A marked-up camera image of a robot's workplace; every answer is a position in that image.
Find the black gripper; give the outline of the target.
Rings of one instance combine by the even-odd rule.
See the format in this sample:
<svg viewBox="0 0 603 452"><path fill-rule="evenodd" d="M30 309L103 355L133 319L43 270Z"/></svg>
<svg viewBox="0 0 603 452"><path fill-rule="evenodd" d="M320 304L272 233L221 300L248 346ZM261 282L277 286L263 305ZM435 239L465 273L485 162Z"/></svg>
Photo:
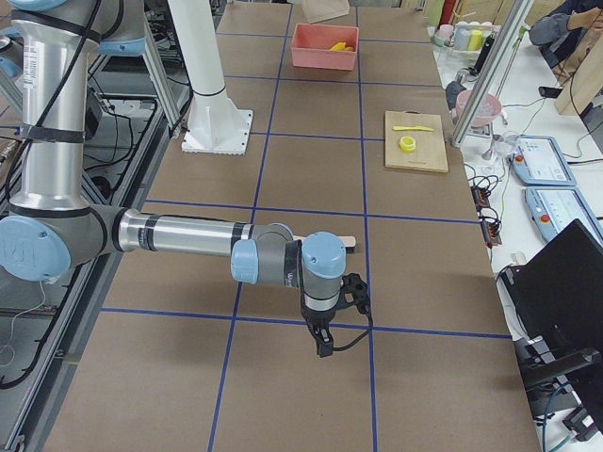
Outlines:
<svg viewBox="0 0 603 452"><path fill-rule="evenodd" d="M317 311L304 303L301 305L301 315L308 330L312 332L317 345L317 355L320 358L332 356L334 353L334 338L329 331L329 325L334 319L336 311L335 306L326 311Z"/></svg>

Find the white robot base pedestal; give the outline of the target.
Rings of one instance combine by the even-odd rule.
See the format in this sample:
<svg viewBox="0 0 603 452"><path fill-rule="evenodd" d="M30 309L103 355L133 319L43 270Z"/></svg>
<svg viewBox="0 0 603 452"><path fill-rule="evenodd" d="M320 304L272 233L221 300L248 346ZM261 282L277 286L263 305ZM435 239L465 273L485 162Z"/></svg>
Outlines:
<svg viewBox="0 0 603 452"><path fill-rule="evenodd" d="M182 150L243 155L253 113L227 93L209 3L171 0L169 8L193 91Z"/></svg>

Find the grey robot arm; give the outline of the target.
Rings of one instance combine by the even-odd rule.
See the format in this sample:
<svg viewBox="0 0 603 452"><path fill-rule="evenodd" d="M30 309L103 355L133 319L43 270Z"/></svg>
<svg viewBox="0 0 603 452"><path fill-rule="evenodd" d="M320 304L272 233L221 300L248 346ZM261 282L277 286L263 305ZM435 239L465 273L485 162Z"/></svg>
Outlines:
<svg viewBox="0 0 603 452"><path fill-rule="evenodd" d="M1 266L31 282L63 276L94 258L132 250L226 256L234 280L299 290L317 353L338 351L329 326L360 287L345 271L340 237L296 237L281 223L152 215L120 206L100 170L127 156L84 163L89 60L145 57L152 41L140 1L14 1L24 41L20 186L7 189Z"/></svg>

